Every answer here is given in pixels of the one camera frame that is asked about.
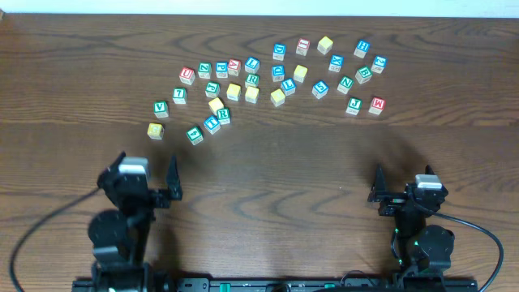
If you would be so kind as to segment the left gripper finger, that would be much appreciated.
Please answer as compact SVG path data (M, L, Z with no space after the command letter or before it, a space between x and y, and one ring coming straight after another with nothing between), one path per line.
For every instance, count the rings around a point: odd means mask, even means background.
M121 152L115 161L109 166L109 170L118 170L118 166L121 164L122 160L126 157L125 152Z
M172 156L170 159L166 175L166 184L169 192L169 200L181 200L183 197L183 190L178 175L176 156Z

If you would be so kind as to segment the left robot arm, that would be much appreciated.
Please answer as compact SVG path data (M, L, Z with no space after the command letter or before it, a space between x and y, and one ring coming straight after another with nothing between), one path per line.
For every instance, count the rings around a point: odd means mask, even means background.
M72 292L163 292L177 286L165 272L144 262L151 224L157 208L169 208L183 196L177 159L171 157L165 177L167 188L148 187L148 159L122 152L97 179L97 186L115 206L98 213L89 223L95 262L92 277L72 282Z

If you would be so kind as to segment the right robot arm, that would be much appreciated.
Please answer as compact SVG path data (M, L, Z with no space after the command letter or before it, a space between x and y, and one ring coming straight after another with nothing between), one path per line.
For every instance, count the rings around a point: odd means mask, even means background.
M381 166L375 171L368 201L379 203L378 214L392 217L391 250L400 271L392 275L392 286L402 290L446 291L443 272L451 267L455 236L426 219L440 210L448 190L430 166L417 174L404 191L389 191Z

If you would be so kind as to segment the green B block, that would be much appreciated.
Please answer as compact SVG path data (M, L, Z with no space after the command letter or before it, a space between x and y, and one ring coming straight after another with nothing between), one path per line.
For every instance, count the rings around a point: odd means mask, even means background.
M359 84L365 84L367 81L371 79L372 76L373 73L371 69L366 66L360 67L355 74L355 78Z

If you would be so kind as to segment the yellow O block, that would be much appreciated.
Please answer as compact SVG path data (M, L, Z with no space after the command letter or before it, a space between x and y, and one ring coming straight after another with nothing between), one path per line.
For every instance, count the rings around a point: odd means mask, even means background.
M297 65L294 69L294 80L303 83L307 76L308 68L302 65Z
M279 88L270 94L270 100L273 103L275 107L278 107L280 105L283 105L285 103L285 94L283 91Z

